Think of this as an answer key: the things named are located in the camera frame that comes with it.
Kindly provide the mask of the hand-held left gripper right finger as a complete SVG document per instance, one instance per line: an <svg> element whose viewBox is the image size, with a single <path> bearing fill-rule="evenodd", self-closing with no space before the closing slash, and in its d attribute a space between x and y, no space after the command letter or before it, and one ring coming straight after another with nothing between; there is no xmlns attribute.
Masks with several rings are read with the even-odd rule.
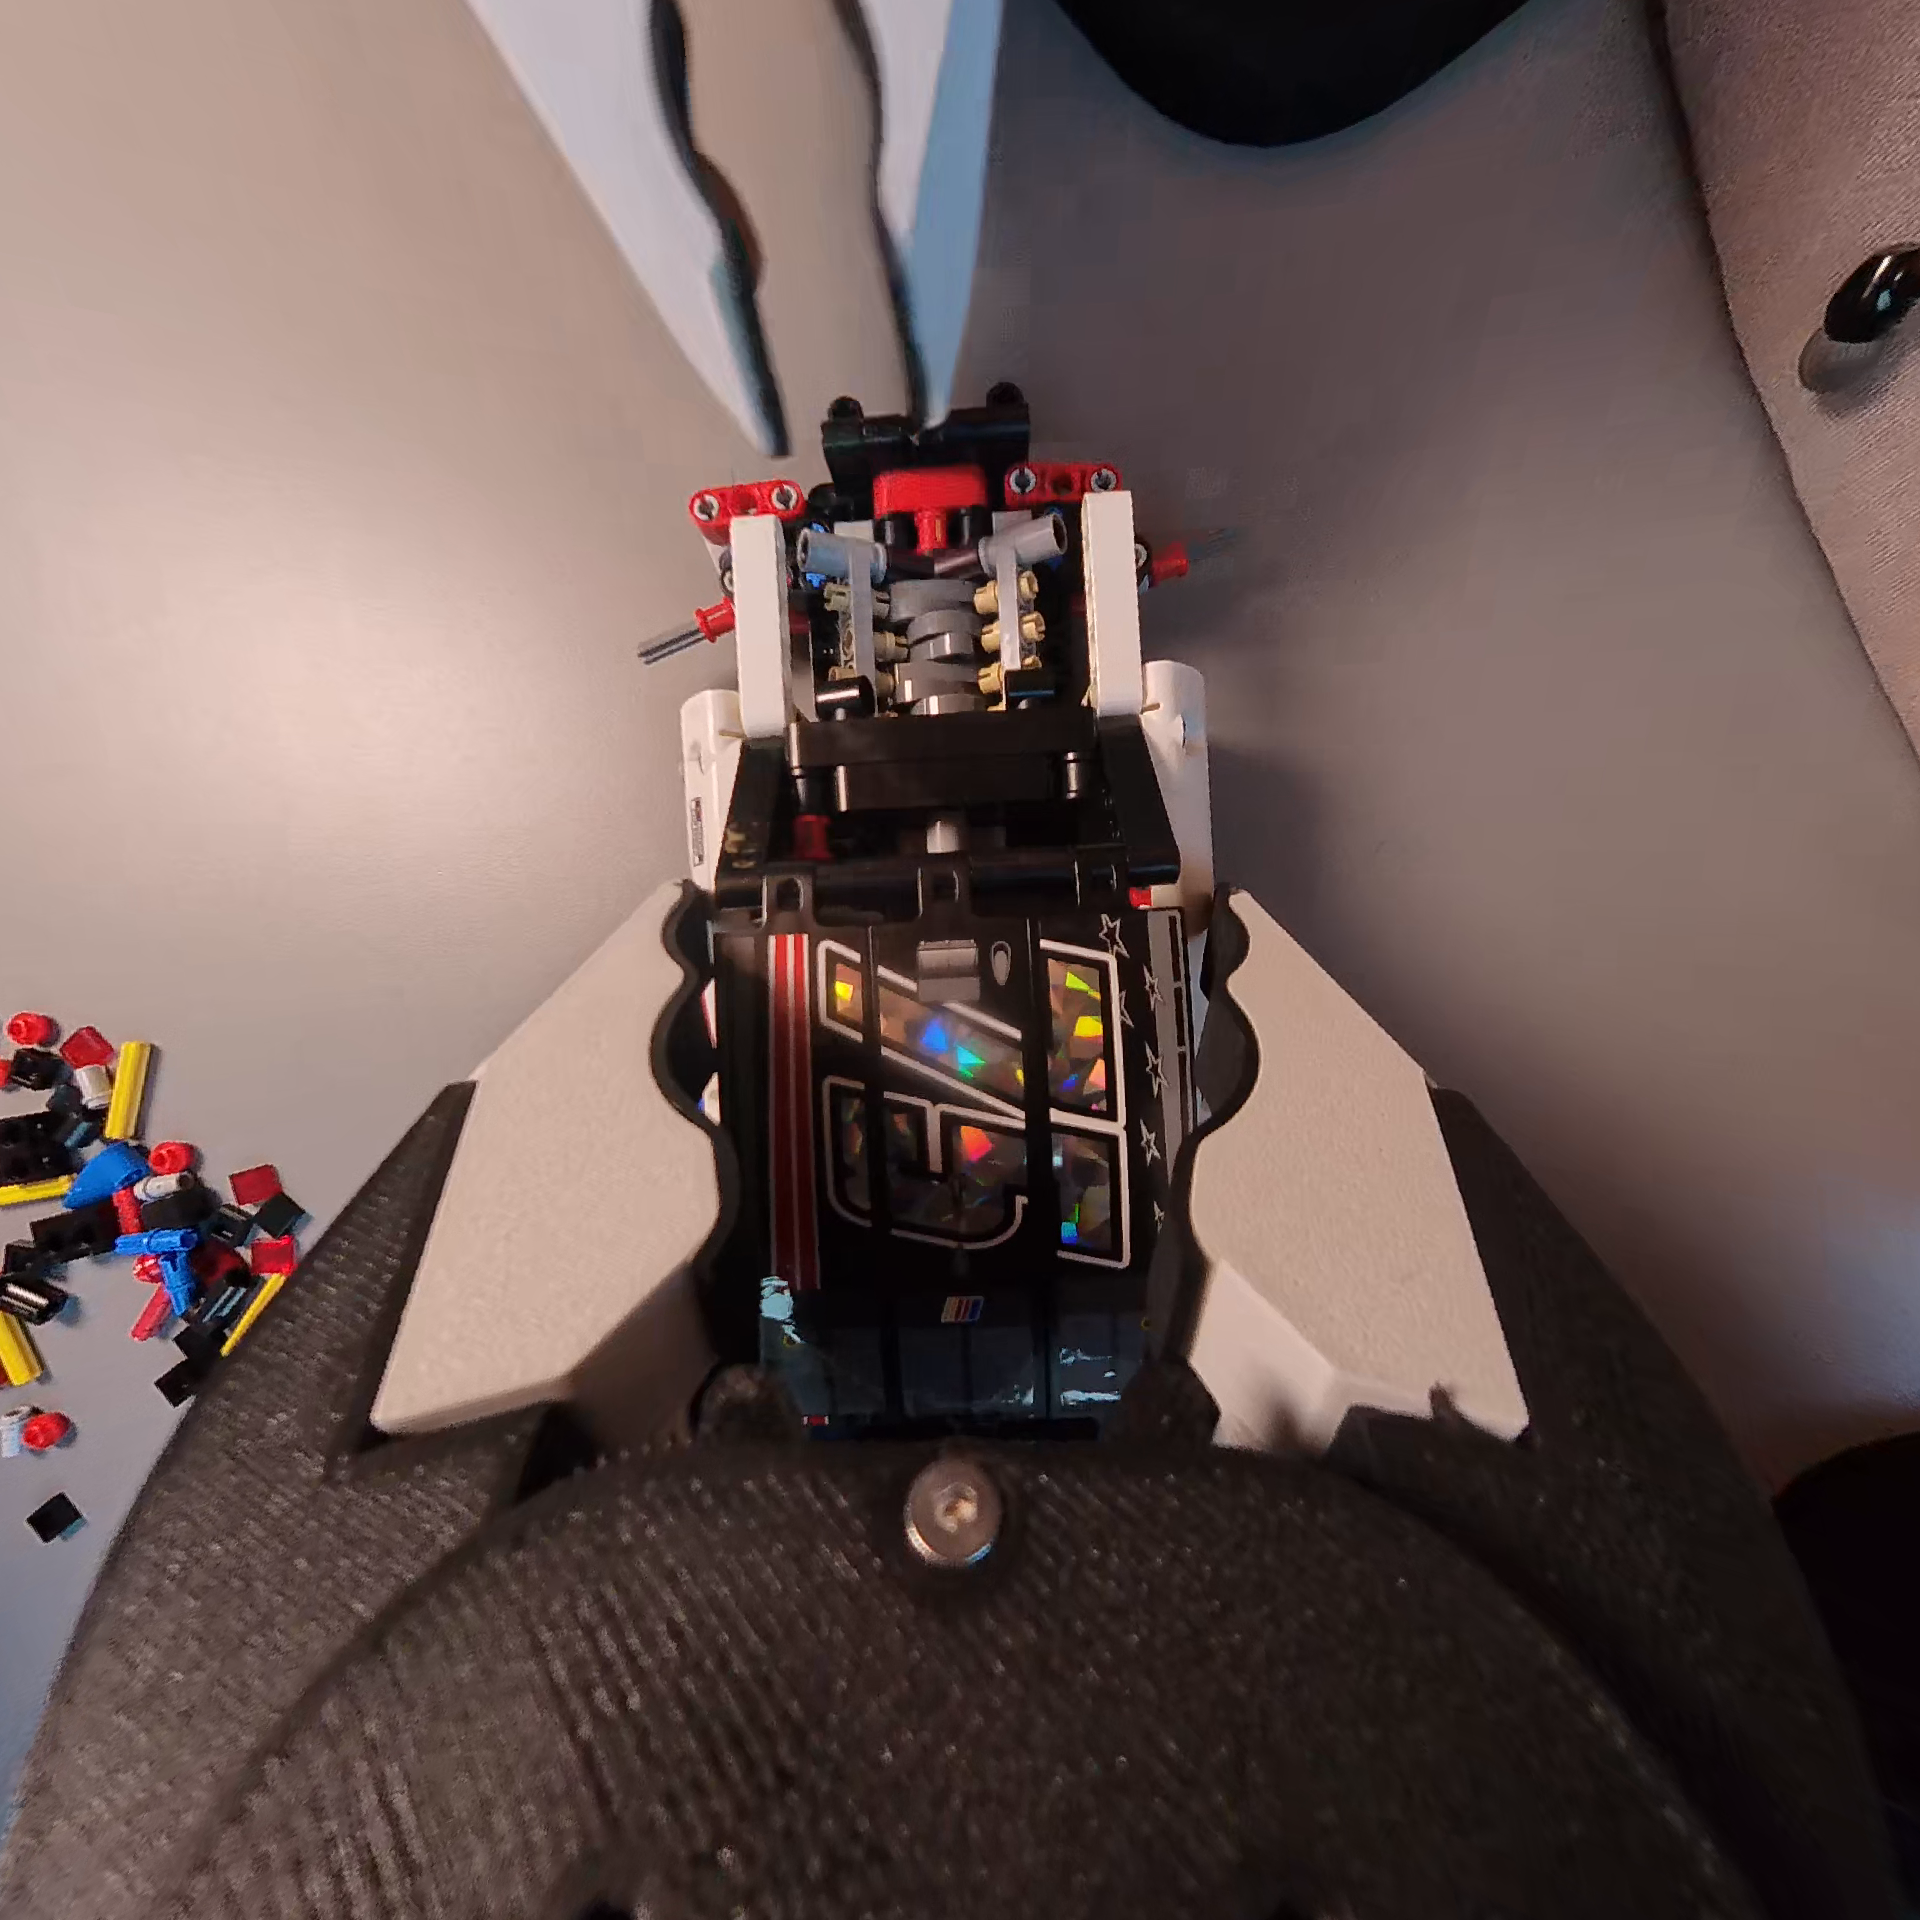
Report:
<svg viewBox="0 0 1920 1920"><path fill-rule="evenodd" d="M1515 1363L1425 1068L1248 892L1217 902L1173 1350L1218 1445L1439 1408L1513 1443Z"/></svg>

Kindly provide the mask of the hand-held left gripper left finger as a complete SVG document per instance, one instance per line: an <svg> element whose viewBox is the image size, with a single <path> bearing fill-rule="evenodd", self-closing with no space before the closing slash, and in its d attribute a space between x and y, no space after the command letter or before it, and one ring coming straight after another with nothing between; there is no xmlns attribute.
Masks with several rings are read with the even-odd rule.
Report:
<svg viewBox="0 0 1920 1920"><path fill-rule="evenodd" d="M473 1076L374 1396L383 1433L561 1406L603 1445L683 1436L713 1366L694 1262L722 1185L656 1034L695 902L649 893Z"/></svg>

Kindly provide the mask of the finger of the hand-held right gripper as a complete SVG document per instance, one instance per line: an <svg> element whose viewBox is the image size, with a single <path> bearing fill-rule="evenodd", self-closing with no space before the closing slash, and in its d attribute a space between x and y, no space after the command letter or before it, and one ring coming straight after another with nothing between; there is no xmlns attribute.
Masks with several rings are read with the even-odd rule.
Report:
<svg viewBox="0 0 1920 1920"><path fill-rule="evenodd" d="M472 3L521 97L709 392L759 452L789 436L758 304L761 254L702 154L675 3Z"/></svg>
<svg viewBox="0 0 1920 1920"><path fill-rule="evenodd" d="M970 317L1002 3L858 3L883 261L920 420L946 420Z"/></svg>

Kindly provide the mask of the lego race car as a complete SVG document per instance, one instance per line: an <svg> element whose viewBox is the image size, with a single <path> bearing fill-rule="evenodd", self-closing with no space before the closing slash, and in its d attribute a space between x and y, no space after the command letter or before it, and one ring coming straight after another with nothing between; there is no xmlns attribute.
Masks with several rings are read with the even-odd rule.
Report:
<svg viewBox="0 0 1920 1920"><path fill-rule="evenodd" d="M824 483L691 493L717 597L639 651L735 658L680 720L706 1299L831 1438L1090 1441L1160 1341L1214 824L1206 678L1142 613L1190 550L1032 426L1009 379L832 400Z"/></svg>

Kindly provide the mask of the pile of colourful lego pieces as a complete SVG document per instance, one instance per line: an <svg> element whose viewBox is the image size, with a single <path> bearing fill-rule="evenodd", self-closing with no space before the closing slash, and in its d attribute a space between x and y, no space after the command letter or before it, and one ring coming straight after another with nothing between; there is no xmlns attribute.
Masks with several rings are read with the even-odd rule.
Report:
<svg viewBox="0 0 1920 1920"><path fill-rule="evenodd" d="M29 1398L48 1386L38 1332L77 1307L86 1267L121 1264L143 1297L134 1341L170 1340L168 1406L190 1404L303 1262L310 1214L275 1163L224 1178L201 1147L151 1128L158 1050L42 1011L5 1016L3 1382L5 1458L47 1457L77 1420Z"/></svg>

